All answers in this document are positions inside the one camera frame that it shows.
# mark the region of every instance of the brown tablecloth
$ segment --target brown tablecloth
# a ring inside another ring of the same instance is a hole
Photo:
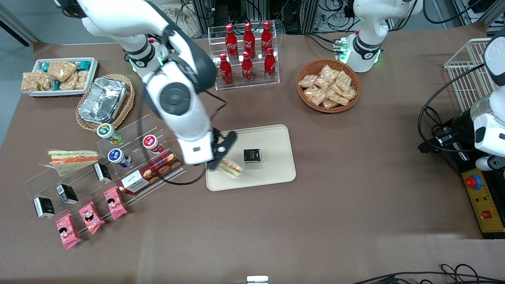
[[[295,81],[305,63],[331,54],[306,37],[280,36],[281,83],[215,92],[229,104],[213,125],[286,125],[296,179],[223,192],[205,179],[164,185],[68,251],[54,220],[35,217],[24,182],[43,170],[47,149],[82,149],[98,137],[75,121],[79,98],[23,95],[0,150],[0,282],[244,283],[264,274],[271,283],[346,283],[443,262],[504,278],[505,241],[480,240],[459,178],[416,148],[420,108],[448,81],[442,64],[475,37],[485,37],[483,25],[390,33],[380,61],[359,74],[360,100],[326,115],[300,100]],[[95,57],[100,75],[124,74],[141,90],[116,44],[36,44],[35,52]],[[219,106],[201,97],[209,113]],[[450,92],[433,107],[444,119],[458,112]],[[179,181],[200,173],[187,168]]]

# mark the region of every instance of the red button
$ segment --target red button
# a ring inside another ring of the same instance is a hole
[[[476,178],[472,177],[472,176],[469,176],[465,179],[465,184],[469,187],[469,188],[476,188],[479,183],[477,181]]]

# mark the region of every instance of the red bottle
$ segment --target red bottle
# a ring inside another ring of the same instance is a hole
[[[272,31],[270,21],[263,22],[263,33],[261,34],[261,54],[263,58],[267,55],[267,49],[272,47]]]
[[[250,84],[254,80],[253,63],[249,58],[249,52],[244,51],[242,55],[244,56],[244,61],[242,61],[242,80],[244,83]]]
[[[265,80],[273,81],[275,79],[275,57],[274,49],[267,49],[267,56],[265,57]]]
[[[256,51],[255,51],[255,39],[253,32],[251,29],[253,28],[252,24],[247,22],[245,23],[245,33],[244,33],[244,51],[247,51],[249,53],[249,56],[251,58],[256,57]]]
[[[238,60],[237,37],[233,33],[233,26],[231,24],[226,25],[225,43],[230,61],[237,61]]]
[[[219,64],[219,70],[221,70],[221,77],[223,77],[224,85],[233,85],[233,75],[231,74],[231,65],[226,61],[226,54],[221,53],[219,55],[221,58],[221,64]]]

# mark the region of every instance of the aluminum foil container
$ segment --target aluminum foil container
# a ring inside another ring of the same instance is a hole
[[[95,79],[87,99],[79,108],[79,116],[94,123],[112,122],[128,91],[123,81],[102,77]]]

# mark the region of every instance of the emergency stop button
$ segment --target emergency stop button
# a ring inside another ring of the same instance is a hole
[[[465,179],[465,185],[477,191],[482,188],[482,180],[478,175],[472,174]]]

